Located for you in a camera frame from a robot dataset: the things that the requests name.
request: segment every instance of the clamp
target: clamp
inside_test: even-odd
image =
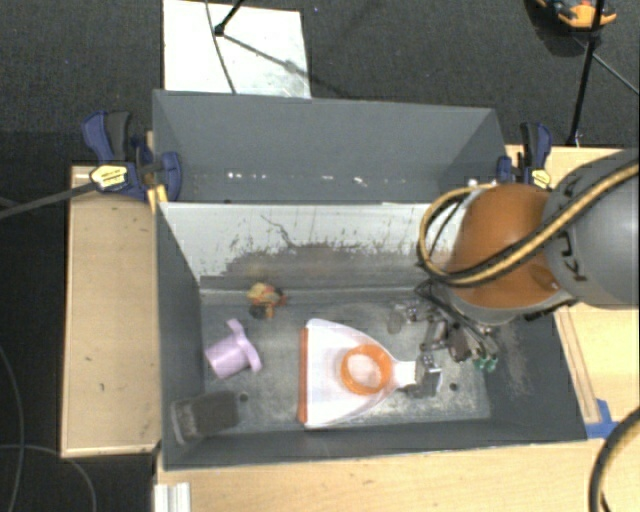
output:
[[[524,153],[518,153],[518,167],[514,168],[511,158],[498,159],[496,181],[498,183],[524,183],[543,189],[549,188],[551,179],[544,170],[544,164],[551,153],[551,132],[542,123],[522,123],[520,125]]]
[[[182,169],[177,153],[162,153],[154,162],[153,154],[140,137],[131,139],[136,162],[127,161],[126,142],[129,112],[94,112],[82,122],[85,144],[98,157],[100,166],[91,174],[91,181],[100,192],[115,192],[146,201],[147,191],[163,184],[169,201],[180,195]],[[150,183],[148,176],[153,175]]]

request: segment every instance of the gray bin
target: gray bin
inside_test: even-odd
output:
[[[420,217],[443,191],[493,176],[504,145],[487,109],[156,92],[156,151],[177,151],[181,203],[156,225],[167,470],[301,462],[583,439],[584,425],[551,317],[500,329],[501,360],[484,375],[437,355],[434,398],[396,392],[350,423],[297,423],[298,332],[342,322],[412,360],[425,325],[386,331],[413,298]],[[249,315],[256,281],[284,289],[271,320]],[[264,368],[218,381],[204,348],[238,318]],[[454,383],[454,391],[449,384]],[[170,404],[232,390],[240,423],[180,445]]]

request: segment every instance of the metal bracket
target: metal bracket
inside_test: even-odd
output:
[[[191,512],[191,485],[156,484],[153,488],[154,512]]]
[[[416,384],[409,386],[407,392],[414,398],[436,396],[442,384],[442,368],[435,361],[431,352],[424,352],[416,361]]]

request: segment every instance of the white plastic piece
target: white plastic piece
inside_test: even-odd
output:
[[[153,488],[155,512],[191,512],[191,486],[189,482],[176,485],[156,484]]]
[[[398,388],[416,382],[414,361],[394,359],[380,343],[363,332],[318,318],[309,320],[306,329],[306,428],[323,428],[355,418],[381,403]],[[363,345],[376,347],[391,362],[388,382],[370,394],[350,390],[342,375],[345,356]],[[349,357],[346,364],[354,380],[371,388],[376,387],[383,372],[371,358],[361,354]]]

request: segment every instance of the cable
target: cable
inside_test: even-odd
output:
[[[573,111],[573,120],[571,121],[571,131],[567,138],[566,145],[578,144],[578,126],[580,125],[580,116],[582,115],[582,105],[584,103],[584,97],[587,92],[587,85],[589,83],[589,73],[591,72],[591,63],[593,62],[593,53],[596,49],[596,41],[599,36],[600,18],[602,17],[602,9],[604,9],[604,0],[595,0],[596,12],[593,16],[593,22],[589,29],[589,44],[584,52],[584,62],[582,64],[582,75],[580,76],[580,87],[578,88],[578,96],[576,98],[576,104]]]
[[[18,428],[20,431],[19,442],[17,444],[0,444],[0,450],[18,450],[18,465],[16,467],[16,476],[14,479],[13,491],[11,492],[9,507],[7,508],[7,512],[13,512],[16,506],[18,493],[20,491],[20,482],[22,479],[22,473],[24,469],[25,451],[26,450],[40,451],[43,453],[54,455],[56,457],[58,457],[58,454],[56,453],[55,450],[52,450],[50,448],[46,448],[44,446],[38,446],[34,444],[27,444],[25,442],[24,406],[22,403],[22,397],[20,396],[20,388],[18,387],[18,381],[16,380],[15,373],[13,372],[13,367],[9,362],[9,358],[7,357],[7,354],[2,348],[2,345],[0,345],[0,359],[2,359],[2,362],[4,363],[4,366],[7,369],[7,375],[9,376],[9,381],[11,383],[13,394],[16,399],[16,407],[18,409]],[[64,462],[68,462],[69,464],[71,464],[76,469],[76,471],[78,471],[80,475],[82,475],[82,478],[86,482],[87,487],[89,488],[89,491],[91,493],[92,510],[93,512],[97,512],[98,500],[96,497],[96,491],[93,486],[93,482],[91,481],[91,478],[89,478],[89,475],[87,475],[86,471],[77,462],[71,459],[66,459],[64,460]]]
[[[78,473],[80,473],[80,476],[82,476],[85,483],[87,484],[87,488],[89,489],[89,493],[91,494],[91,510],[93,512],[98,511],[98,499],[96,496],[96,489],[93,486],[93,482],[91,481],[91,478],[89,477],[87,472],[76,461],[71,459],[60,459],[58,457],[58,453],[55,450],[52,450],[51,448],[47,448],[45,446],[38,446],[35,444],[0,444],[0,450],[23,450],[24,448],[26,448],[27,450],[33,450],[33,451],[53,455],[58,460],[61,460],[62,462],[68,462],[69,464],[71,464],[71,466]]]
[[[593,465],[591,479],[589,481],[589,512],[598,512],[598,504],[605,509],[610,510],[604,494],[601,492],[602,476],[607,466],[607,462],[611,457],[615,447],[620,444],[625,434],[640,421],[640,407],[633,411],[629,416],[622,420],[616,428],[613,429],[609,437],[605,440],[604,445],[600,449],[598,458]]]
[[[204,8],[207,11],[207,20],[209,22],[209,30],[211,30],[211,38],[213,39],[213,46],[215,46],[216,48],[216,53],[218,54],[218,60],[220,61],[220,65],[222,66],[222,72],[224,73],[224,76],[227,79],[227,84],[229,85],[229,89],[231,89],[231,94],[238,94],[238,92],[236,91],[236,88],[233,86],[231,75],[229,74],[227,65],[224,62],[224,57],[222,56],[222,51],[220,50],[220,45],[218,44],[218,37],[216,36],[215,29],[213,27],[213,20],[211,19],[211,13],[209,12],[209,0],[204,0]]]
[[[422,283],[420,283],[418,286],[416,286],[413,291],[415,292],[416,295],[431,302],[432,304],[437,306],[440,310],[448,314],[450,317],[456,319],[459,323],[464,324],[476,336],[477,341],[482,340],[485,334],[482,333],[480,329],[478,329],[477,325],[472,320],[467,318],[465,315],[463,315],[462,313],[455,310],[454,308],[449,306],[447,303],[445,303],[444,301],[436,297],[431,291],[432,285],[433,283],[429,279],[427,279]]]
[[[225,18],[215,26],[214,32],[217,36],[224,36],[224,29],[227,27],[227,24],[231,21],[240,9],[240,6],[244,3],[245,0],[237,0],[237,2],[233,5],[231,10],[227,13]]]
[[[16,476],[13,483],[13,491],[11,492],[11,499],[9,500],[9,508],[7,508],[7,512],[13,512],[13,509],[16,506],[16,500],[18,499],[18,492],[20,490],[20,481],[22,479],[22,470],[24,468],[24,452],[25,452],[25,434],[24,434],[24,408],[22,407],[22,397],[20,396],[20,389],[18,388],[18,381],[16,380],[16,376],[13,373],[13,367],[9,362],[9,358],[5,353],[2,345],[0,345],[0,359],[4,363],[5,368],[7,369],[7,375],[9,375],[9,382],[11,382],[11,387],[13,389],[13,394],[16,399],[16,406],[18,408],[18,430],[19,430],[19,447],[18,452],[18,465],[16,466]]]
[[[440,237],[442,236],[444,229],[447,227],[449,222],[451,222],[451,219],[453,218],[453,216],[458,212],[458,210],[462,206],[462,203],[463,201],[458,201],[456,205],[449,212],[449,215],[447,215],[447,217],[442,221],[442,224],[440,224],[440,228],[438,228],[438,231],[436,232],[436,236],[434,237],[433,242],[431,243],[431,249],[429,249],[429,256],[433,256],[433,251],[436,250],[436,245],[438,245],[438,241],[440,240]]]
[[[7,208],[6,210],[0,211],[0,220],[6,219],[8,217],[13,217],[14,215],[18,215],[20,213],[25,213],[30,210],[35,210],[36,208],[41,208],[48,204],[59,203],[60,201],[67,201],[74,197],[80,196],[82,194],[86,194],[87,192],[95,191],[96,186],[93,182],[86,183],[84,185],[80,185],[79,187],[74,187],[70,190],[65,190],[64,192],[58,192],[57,194],[52,194],[47,197],[42,197],[40,199],[36,199],[35,201],[31,201],[29,203],[17,204],[17,206],[12,206]]]
[[[429,251],[426,248],[426,233],[434,220],[434,214],[441,211],[443,205],[451,204],[451,201],[455,199],[468,196],[473,190],[476,190],[476,187],[466,187],[448,192],[431,204],[420,223],[418,246],[424,260],[425,269],[434,280],[454,287],[480,286],[497,279],[531,259],[544,248],[553,236],[575,221],[596,200],[618,185],[637,176],[637,174],[637,161],[626,164],[624,167],[603,177],[585,191],[577,194],[564,208],[553,214],[540,228],[527,237],[471,268],[452,273],[437,267],[431,261]]]
[[[12,206],[18,206],[19,203],[6,197],[0,197],[0,206],[4,208],[11,208]]]
[[[578,40],[578,38],[576,38],[575,36],[573,36],[573,40],[578,43],[583,50],[586,50],[587,45],[583,44],[580,40]],[[635,92],[638,96],[640,96],[640,91],[638,91],[638,89],[636,87],[633,86],[633,84],[631,82],[629,82],[629,80],[627,80],[625,77],[623,77],[620,73],[618,73],[615,69],[613,69],[609,64],[607,64],[599,55],[596,55],[595,53],[593,54],[593,58],[595,59],[595,61],[600,64],[604,69],[606,69],[609,73],[611,73],[613,76],[615,76],[618,80],[620,80],[627,88],[631,89],[633,92]]]

